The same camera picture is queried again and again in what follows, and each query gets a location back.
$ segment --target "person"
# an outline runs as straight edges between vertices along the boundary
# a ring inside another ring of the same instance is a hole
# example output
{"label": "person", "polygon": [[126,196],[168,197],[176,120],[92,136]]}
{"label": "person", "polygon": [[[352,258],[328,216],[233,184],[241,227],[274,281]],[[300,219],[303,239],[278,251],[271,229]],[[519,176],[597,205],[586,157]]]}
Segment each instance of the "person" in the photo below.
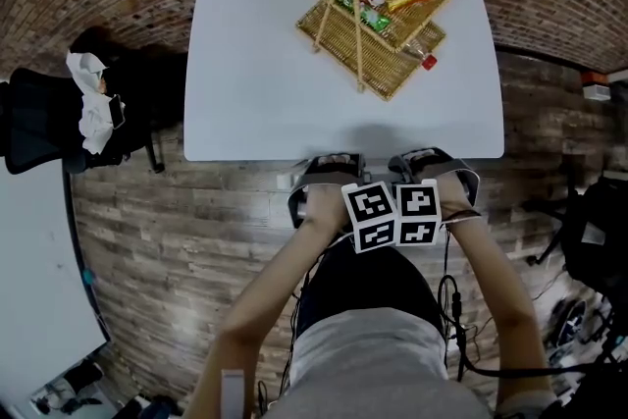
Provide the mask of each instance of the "person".
{"label": "person", "polygon": [[[471,209],[455,174],[437,183],[444,220]],[[300,299],[290,386],[269,418],[528,419],[550,407],[547,377],[500,379],[495,412],[448,380],[441,311],[427,283],[394,248],[356,254],[348,238],[329,247],[347,220],[339,186],[310,185],[303,224],[227,314],[184,419],[250,417],[262,342],[322,253]],[[547,366],[532,300],[486,224],[449,228],[495,320],[500,367]]]}

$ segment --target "floor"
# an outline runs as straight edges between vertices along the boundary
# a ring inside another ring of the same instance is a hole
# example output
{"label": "floor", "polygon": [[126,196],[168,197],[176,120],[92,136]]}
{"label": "floor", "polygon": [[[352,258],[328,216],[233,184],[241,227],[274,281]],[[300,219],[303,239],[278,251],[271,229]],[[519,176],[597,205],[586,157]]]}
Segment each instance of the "floor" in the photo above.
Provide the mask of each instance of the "floor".
{"label": "floor", "polygon": [[[584,100],[575,71],[506,54],[498,62],[506,149],[501,159],[471,162],[482,176],[478,207],[531,295],[540,296],[535,304],[546,327],[559,299],[590,293],[559,275],[559,253],[543,266],[525,263],[548,244],[553,222],[520,205],[564,194],[558,166],[565,155],[585,168],[588,182],[604,162],[627,168],[625,107]],[[292,233],[287,193],[277,189],[277,175],[292,163],[189,163],[182,128],[164,132],[161,144],[164,174],[151,174],[137,153],[123,166],[74,177],[73,190],[80,245],[113,340],[100,358],[110,381],[123,395],[181,399],[192,391],[226,309]],[[433,289],[443,274],[443,243],[441,236],[434,248],[408,252]],[[495,326],[455,243],[448,271],[462,290],[463,321],[486,324],[469,355],[496,367]],[[270,397],[288,355],[291,309],[260,356],[258,379]],[[455,361],[454,351],[451,372]],[[488,398],[497,384],[470,373],[464,382]]]}

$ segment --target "hand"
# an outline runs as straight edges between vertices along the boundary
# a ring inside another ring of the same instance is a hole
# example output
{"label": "hand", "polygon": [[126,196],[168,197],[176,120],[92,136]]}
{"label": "hand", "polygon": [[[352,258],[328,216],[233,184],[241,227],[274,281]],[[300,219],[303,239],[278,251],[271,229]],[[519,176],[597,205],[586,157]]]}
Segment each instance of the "hand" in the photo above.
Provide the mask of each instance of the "hand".
{"label": "hand", "polygon": [[459,211],[473,209],[456,173],[440,175],[436,178],[436,183],[439,188],[443,220]]}
{"label": "hand", "polygon": [[307,191],[305,222],[335,235],[348,221],[340,185],[310,185]]}

